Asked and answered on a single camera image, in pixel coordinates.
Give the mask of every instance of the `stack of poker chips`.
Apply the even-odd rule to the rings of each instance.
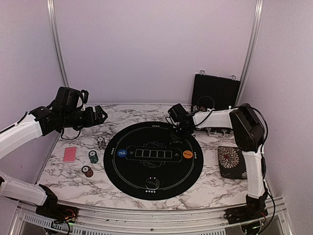
[[[88,154],[91,163],[97,163],[99,161],[97,152],[92,150]]]
[[[106,143],[105,143],[103,137],[101,137],[101,136],[98,137],[98,138],[97,138],[97,142],[98,142],[98,147],[99,147],[100,149],[105,149]]]
[[[92,171],[92,169],[91,169],[89,166],[87,166],[87,165],[83,166],[82,172],[83,172],[88,178],[90,178],[91,176],[93,176],[93,171]]]

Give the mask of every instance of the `robotic arm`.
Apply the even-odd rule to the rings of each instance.
[[[23,144],[52,131],[62,133],[71,127],[81,131],[104,123],[108,115],[101,106],[85,108],[89,93],[60,87],[55,100],[47,107],[38,107],[20,121],[0,131],[0,160]],[[58,218],[61,205],[57,197],[43,185],[32,185],[14,179],[0,171],[0,196],[37,205],[37,213]]]
[[[237,146],[245,158],[248,193],[246,206],[226,210],[229,223],[238,223],[267,215],[265,200],[268,192],[263,181],[265,160],[263,158],[264,127],[249,104],[228,110],[209,110],[189,114],[181,104],[168,111],[170,118],[177,123],[175,136],[190,135],[194,128],[230,128],[234,132]]]

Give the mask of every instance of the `red playing card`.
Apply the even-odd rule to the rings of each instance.
[[[65,148],[64,158],[63,158],[64,163],[73,163],[75,161],[76,149],[77,147]]]

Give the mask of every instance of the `white marble surface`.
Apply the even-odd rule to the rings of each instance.
[[[123,128],[143,121],[165,121],[168,105],[105,105],[109,117],[103,125],[82,130],[73,141],[59,140],[39,180],[48,186],[59,200],[86,205],[141,210],[192,210],[236,205],[246,201],[247,181],[221,177],[217,160],[219,145],[236,146],[233,136],[224,138],[196,132],[204,156],[204,166],[197,182],[183,194],[160,201],[146,201],[130,197],[118,190],[108,179],[103,167],[104,150],[97,147],[97,137],[106,143]],[[67,131],[67,137],[76,135]],[[66,147],[77,147],[76,161],[63,163]],[[91,164],[88,153],[96,150],[99,162]],[[94,175],[87,178],[81,168],[89,165]]]

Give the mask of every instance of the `metal vent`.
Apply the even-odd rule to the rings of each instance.
[[[54,224],[53,219],[41,217],[35,214],[26,213],[24,216],[24,221],[35,224],[47,229],[55,231],[67,232],[68,228],[66,224]],[[73,235],[130,235],[129,233],[110,233],[108,231],[100,231],[96,229],[81,228],[77,227],[75,224],[71,224],[71,232]],[[203,231],[201,233],[180,233],[180,235],[226,235],[225,229],[218,229],[213,231]]]

